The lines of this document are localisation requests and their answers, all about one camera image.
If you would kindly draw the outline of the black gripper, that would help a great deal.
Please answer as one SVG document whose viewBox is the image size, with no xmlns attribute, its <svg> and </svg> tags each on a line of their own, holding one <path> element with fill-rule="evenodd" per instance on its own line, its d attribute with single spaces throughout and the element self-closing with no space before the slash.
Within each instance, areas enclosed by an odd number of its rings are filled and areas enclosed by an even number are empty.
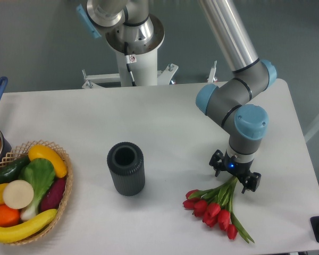
<svg viewBox="0 0 319 255">
<path fill-rule="evenodd" d="M 255 192 L 259 187 L 262 175 L 257 172 L 251 172 L 250 167 L 253 160 L 245 163 L 235 161 L 235 156 L 230 157 L 228 153 L 224 154 L 217 150 L 211 156 L 209 165 L 215 170 L 215 177 L 221 172 L 227 171 L 233 176 L 236 176 L 243 185 L 241 193 L 244 194 L 247 190 Z"/>
</svg>

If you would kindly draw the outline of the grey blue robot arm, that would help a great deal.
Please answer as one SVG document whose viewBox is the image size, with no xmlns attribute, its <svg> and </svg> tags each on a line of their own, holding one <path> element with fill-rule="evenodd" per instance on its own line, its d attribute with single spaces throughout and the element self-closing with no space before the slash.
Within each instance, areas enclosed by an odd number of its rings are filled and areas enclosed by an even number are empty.
<svg viewBox="0 0 319 255">
<path fill-rule="evenodd" d="M 258 57 L 232 1 L 199 4 L 234 75 L 221 87 L 205 85 L 196 96 L 197 107 L 229 134 L 226 151 L 216 151 L 209 163 L 216 173 L 226 171 L 244 190 L 255 191 L 261 175 L 250 167 L 266 134 L 268 115 L 250 101 L 275 82 L 276 69 Z M 85 1 L 76 11 L 89 33 L 104 36 L 115 51 L 121 86 L 160 83 L 164 74 L 157 69 L 157 50 L 164 28 L 150 14 L 148 1 Z"/>
</svg>

